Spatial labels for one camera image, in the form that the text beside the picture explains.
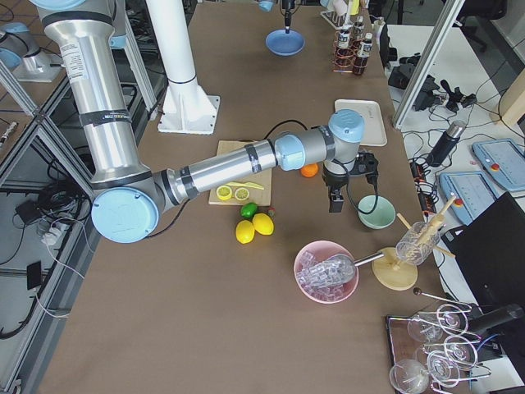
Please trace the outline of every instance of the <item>office chair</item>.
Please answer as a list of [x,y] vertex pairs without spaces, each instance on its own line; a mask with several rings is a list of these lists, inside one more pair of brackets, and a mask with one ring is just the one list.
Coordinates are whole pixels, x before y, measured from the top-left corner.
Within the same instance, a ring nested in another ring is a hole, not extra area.
[[466,26],[465,22],[470,16],[495,21],[503,18],[507,13],[507,0],[467,0],[458,14],[458,21],[465,37],[482,46],[481,51],[486,51],[486,42],[476,36],[476,26]]

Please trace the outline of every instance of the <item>black monitor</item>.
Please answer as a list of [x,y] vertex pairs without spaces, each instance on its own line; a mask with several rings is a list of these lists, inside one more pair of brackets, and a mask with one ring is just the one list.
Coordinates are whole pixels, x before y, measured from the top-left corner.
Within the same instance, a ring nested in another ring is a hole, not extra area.
[[[510,193],[445,242],[484,313],[509,304],[525,309],[525,212]],[[525,318],[502,324],[497,332],[525,380]]]

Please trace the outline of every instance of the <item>gray floor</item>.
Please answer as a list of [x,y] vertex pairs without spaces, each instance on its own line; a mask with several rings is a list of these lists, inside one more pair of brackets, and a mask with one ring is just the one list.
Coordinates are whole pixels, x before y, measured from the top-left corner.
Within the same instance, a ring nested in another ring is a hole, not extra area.
[[[397,24],[398,4],[398,0],[386,0],[383,15],[388,16],[386,19],[388,24]],[[420,0],[405,0],[403,24],[434,25],[442,9],[441,0],[423,0],[423,4],[420,4]],[[481,46],[469,40],[487,74],[491,76],[495,87],[499,91],[507,89],[523,70],[523,63],[490,21],[468,18],[467,25],[477,26],[476,35],[488,44],[487,50],[482,53]],[[522,119],[519,125],[522,130],[525,130],[525,120]]]

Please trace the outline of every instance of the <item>white table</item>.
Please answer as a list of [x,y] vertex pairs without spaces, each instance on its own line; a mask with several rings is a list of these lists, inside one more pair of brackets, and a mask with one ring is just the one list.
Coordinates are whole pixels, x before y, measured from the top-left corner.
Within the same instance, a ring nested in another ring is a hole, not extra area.
[[[431,34],[432,27],[389,25],[388,30],[391,38],[390,45],[397,48],[398,57],[401,58],[413,56],[415,53],[421,53]],[[497,104],[500,98],[498,90],[491,81],[486,82],[489,80],[489,76],[459,29],[452,29],[449,32],[445,44],[441,48],[436,57],[436,61],[431,68],[430,75],[436,78],[436,83],[438,85],[442,79],[445,79],[449,82],[451,89],[459,86],[461,92],[464,94],[476,93],[477,101],[479,103],[490,99],[483,104],[483,107],[497,112]],[[390,87],[390,95],[394,100],[395,105],[399,105],[403,92],[403,90]],[[416,154],[420,155],[430,153],[431,146],[428,145],[428,141],[430,141],[433,146],[441,136],[441,132],[429,131],[430,129],[444,130],[448,127],[447,121],[440,119],[438,115],[444,118],[454,115],[453,112],[450,112],[444,106],[435,108],[434,113],[435,115],[431,116],[431,118],[438,121],[431,121],[429,119],[430,113],[428,109],[420,112],[416,112],[412,109],[404,121],[401,131],[406,133],[404,144],[409,158],[412,158]],[[450,118],[450,121],[454,120],[463,120],[467,122],[468,128],[461,136],[461,140],[457,145],[457,150],[452,157],[452,165],[445,170],[447,172],[482,170],[482,167],[471,151],[472,142],[490,139],[486,135],[481,135],[480,133],[490,135],[496,139],[511,138],[523,146],[523,137],[518,137],[500,122],[492,122],[490,113],[478,106],[474,106],[472,111],[471,108],[461,109],[458,111],[457,116]],[[513,128],[520,135],[523,134],[517,125],[513,125]],[[409,134],[410,131],[427,133]],[[427,176],[427,180],[434,182],[435,178],[433,173],[441,169],[442,167],[434,169],[432,174]],[[441,200],[436,205],[436,209],[442,207],[444,203],[442,194],[440,197]],[[517,201],[522,208],[525,208],[525,199],[518,199]],[[448,228],[454,228],[461,224],[452,213],[446,214],[445,223]],[[443,261],[442,255],[436,253],[436,262],[440,263],[441,261]],[[476,302],[472,292],[468,289],[458,264],[454,259],[446,258],[440,271],[452,292],[461,301]],[[482,393],[523,385],[523,381],[516,373],[509,359],[503,358],[500,360],[492,360],[484,362],[484,364],[492,369],[492,375],[489,378],[480,379],[479,382],[474,383],[472,385],[473,392]]]

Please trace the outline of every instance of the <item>yellow lemon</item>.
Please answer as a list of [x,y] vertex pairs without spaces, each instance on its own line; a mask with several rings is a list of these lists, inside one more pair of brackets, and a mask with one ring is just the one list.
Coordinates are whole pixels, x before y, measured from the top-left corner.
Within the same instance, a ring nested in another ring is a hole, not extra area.
[[243,220],[237,224],[235,228],[235,238],[241,244],[248,244],[255,236],[255,228],[249,220]]
[[238,201],[245,201],[249,197],[249,190],[246,189],[245,187],[240,187],[239,189],[235,191],[234,196],[235,196],[235,199],[237,199]]
[[255,231],[264,236],[270,236],[273,234],[273,221],[265,213],[256,213],[252,219],[253,227]]
[[216,188],[215,193],[220,201],[226,201],[233,195],[233,190],[228,185],[222,185]]

